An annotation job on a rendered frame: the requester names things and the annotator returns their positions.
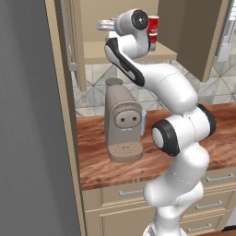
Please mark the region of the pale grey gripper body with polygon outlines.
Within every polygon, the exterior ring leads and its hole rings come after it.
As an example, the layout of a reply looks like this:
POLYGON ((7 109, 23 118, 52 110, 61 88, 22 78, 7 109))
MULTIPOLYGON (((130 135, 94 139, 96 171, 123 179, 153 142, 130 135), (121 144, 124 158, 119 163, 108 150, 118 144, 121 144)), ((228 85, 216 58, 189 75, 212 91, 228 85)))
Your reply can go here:
POLYGON ((112 22, 109 19, 99 20, 97 23, 97 29, 106 31, 116 31, 115 22, 112 22))

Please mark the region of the beige cabinet door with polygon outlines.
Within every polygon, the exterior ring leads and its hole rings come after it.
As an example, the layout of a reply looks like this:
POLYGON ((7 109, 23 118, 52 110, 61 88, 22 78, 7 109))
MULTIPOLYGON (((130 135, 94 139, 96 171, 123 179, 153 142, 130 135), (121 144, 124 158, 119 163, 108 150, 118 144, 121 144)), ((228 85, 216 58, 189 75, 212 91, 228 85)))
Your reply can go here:
POLYGON ((75 76, 81 91, 87 90, 80 0, 61 0, 68 64, 76 63, 75 76))

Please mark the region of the brown cabinet door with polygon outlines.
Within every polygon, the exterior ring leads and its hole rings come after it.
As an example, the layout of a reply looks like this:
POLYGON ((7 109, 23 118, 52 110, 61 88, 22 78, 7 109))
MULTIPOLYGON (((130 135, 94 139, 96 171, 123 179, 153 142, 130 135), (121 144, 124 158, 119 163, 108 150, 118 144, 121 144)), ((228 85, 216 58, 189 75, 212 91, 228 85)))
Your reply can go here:
POLYGON ((210 76, 230 0, 159 0, 158 42, 201 82, 210 76))

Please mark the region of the beige coffee machine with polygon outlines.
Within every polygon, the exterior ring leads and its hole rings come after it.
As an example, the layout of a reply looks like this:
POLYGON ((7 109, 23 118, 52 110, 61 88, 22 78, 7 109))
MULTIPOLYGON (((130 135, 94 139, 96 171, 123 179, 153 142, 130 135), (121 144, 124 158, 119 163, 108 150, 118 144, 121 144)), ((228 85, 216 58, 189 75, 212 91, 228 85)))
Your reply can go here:
POLYGON ((104 132, 108 156, 118 163, 143 157, 140 142, 142 107, 120 78, 106 81, 104 132))

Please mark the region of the beige tall side panel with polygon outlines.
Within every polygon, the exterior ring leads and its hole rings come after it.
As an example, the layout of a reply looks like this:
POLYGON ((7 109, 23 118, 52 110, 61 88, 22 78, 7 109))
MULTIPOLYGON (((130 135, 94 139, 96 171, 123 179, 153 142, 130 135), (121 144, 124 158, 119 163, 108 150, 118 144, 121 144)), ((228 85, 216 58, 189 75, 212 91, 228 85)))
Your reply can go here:
POLYGON ((59 89, 68 150, 70 170, 77 205, 77 216, 81 236, 88 236, 83 195, 80 186, 79 157, 77 143, 77 118, 72 88, 70 55, 67 49, 65 1, 44 0, 53 49, 53 61, 59 89))

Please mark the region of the grey range hood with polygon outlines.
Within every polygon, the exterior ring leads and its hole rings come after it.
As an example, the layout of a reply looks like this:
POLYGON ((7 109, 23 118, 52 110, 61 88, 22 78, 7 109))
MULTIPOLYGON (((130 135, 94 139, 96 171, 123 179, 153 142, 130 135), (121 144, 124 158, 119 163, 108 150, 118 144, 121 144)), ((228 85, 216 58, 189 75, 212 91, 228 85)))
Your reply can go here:
POLYGON ((215 54, 216 62, 225 62, 229 59, 231 41, 236 30, 236 0, 230 0, 223 28, 218 41, 218 48, 215 54))

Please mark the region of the grey fridge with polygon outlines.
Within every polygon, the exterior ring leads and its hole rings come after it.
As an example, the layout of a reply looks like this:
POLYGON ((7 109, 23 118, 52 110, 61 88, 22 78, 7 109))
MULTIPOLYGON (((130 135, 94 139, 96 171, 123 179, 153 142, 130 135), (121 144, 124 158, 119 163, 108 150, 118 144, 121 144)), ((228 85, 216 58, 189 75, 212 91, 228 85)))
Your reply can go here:
POLYGON ((0 0, 0 236, 80 236, 43 0, 0 0))

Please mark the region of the beige drawer front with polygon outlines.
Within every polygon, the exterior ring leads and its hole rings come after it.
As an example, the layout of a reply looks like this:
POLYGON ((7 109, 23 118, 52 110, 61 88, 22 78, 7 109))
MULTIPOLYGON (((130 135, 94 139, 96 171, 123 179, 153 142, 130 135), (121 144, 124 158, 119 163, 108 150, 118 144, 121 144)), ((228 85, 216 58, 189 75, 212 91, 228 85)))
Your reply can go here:
POLYGON ((236 183, 236 167, 207 171, 202 178, 202 184, 207 190, 232 183, 236 183))
POLYGON ((234 198, 234 192, 221 192, 212 195, 205 195, 201 200, 192 204, 186 214, 198 214, 216 209, 232 209, 230 201, 234 198))
POLYGON ((135 190, 143 190, 144 186, 147 183, 148 182, 127 183, 110 187, 104 187, 100 190, 101 205, 105 207, 106 205, 116 204, 118 202, 129 200, 132 198, 142 197, 143 193, 138 195, 129 195, 120 197, 119 191, 129 192, 135 190))
POLYGON ((202 234, 222 230, 229 219, 228 214, 218 215, 209 218, 202 218, 195 221, 184 222, 181 228, 187 236, 199 236, 202 234))

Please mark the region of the beige cupboard door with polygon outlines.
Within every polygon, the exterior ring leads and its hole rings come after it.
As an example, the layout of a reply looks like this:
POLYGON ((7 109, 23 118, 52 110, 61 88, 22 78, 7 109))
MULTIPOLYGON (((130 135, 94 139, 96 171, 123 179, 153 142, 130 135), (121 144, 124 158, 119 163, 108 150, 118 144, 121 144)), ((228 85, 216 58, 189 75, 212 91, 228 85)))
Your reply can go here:
POLYGON ((143 236, 154 216, 153 207, 139 207, 100 215, 101 236, 143 236))

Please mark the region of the open beige wall cabinet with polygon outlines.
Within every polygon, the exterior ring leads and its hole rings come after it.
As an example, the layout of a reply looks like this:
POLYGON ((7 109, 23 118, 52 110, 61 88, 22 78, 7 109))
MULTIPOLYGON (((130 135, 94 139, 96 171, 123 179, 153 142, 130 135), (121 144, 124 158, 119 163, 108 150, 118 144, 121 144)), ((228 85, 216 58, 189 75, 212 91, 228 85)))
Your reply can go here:
POLYGON ((104 52, 106 31, 97 30, 97 22, 116 18, 132 8, 149 16, 158 14, 159 0, 80 0, 85 64, 108 64, 104 52))

